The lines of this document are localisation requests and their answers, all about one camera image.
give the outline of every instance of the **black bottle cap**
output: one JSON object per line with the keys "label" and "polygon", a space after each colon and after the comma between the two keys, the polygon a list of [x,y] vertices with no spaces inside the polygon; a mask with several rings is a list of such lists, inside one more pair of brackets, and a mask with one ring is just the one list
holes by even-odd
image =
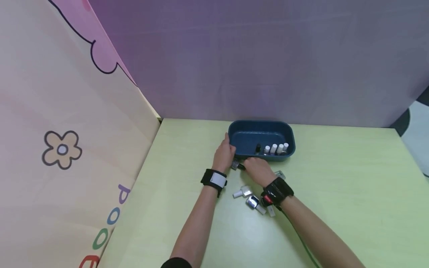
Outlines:
{"label": "black bottle cap", "polygon": [[261,145],[258,143],[257,145],[256,145],[256,149],[255,149],[255,153],[260,153],[261,152]]}

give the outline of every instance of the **tabletop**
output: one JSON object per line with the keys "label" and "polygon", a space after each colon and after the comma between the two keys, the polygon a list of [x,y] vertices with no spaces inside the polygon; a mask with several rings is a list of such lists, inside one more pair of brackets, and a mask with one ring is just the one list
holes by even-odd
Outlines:
{"label": "tabletop", "polygon": [[[101,268],[160,267],[231,122],[164,119],[101,258]],[[393,129],[291,125],[294,155],[270,163],[367,267],[429,267],[429,183]],[[313,267],[286,217],[232,194],[261,188],[230,170],[203,268]]]}

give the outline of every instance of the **hand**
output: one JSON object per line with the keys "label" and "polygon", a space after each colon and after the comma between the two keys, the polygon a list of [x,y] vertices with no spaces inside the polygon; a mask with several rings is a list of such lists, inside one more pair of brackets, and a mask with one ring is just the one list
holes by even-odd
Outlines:
{"label": "hand", "polygon": [[277,178],[264,159],[251,157],[247,158],[243,164],[250,178],[263,188],[267,187]]}
{"label": "hand", "polygon": [[221,142],[213,158],[212,169],[225,173],[233,163],[234,155],[236,153],[235,146],[230,145],[230,138],[228,133],[225,133],[225,139]]}

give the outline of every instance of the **left hand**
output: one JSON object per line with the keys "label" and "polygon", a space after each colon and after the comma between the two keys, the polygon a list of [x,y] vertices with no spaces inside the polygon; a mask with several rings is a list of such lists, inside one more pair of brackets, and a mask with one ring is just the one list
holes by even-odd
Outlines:
{"label": "left hand", "polygon": [[236,153],[235,146],[230,145],[228,133],[225,133],[225,139],[221,142],[216,153],[214,154],[212,169],[225,173],[233,163]]}

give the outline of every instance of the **blue plastic tray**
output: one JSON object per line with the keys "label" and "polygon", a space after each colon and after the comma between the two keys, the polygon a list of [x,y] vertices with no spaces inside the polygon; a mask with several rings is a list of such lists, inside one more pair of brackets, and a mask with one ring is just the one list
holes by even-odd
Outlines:
{"label": "blue plastic tray", "polygon": [[[234,145],[236,158],[259,157],[267,161],[285,161],[295,152],[295,139],[292,128],[281,121],[237,120],[228,129],[230,144]],[[285,155],[263,155],[266,145],[289,143]],[[257,144],[261,144],[261,153],[255,154]]]}

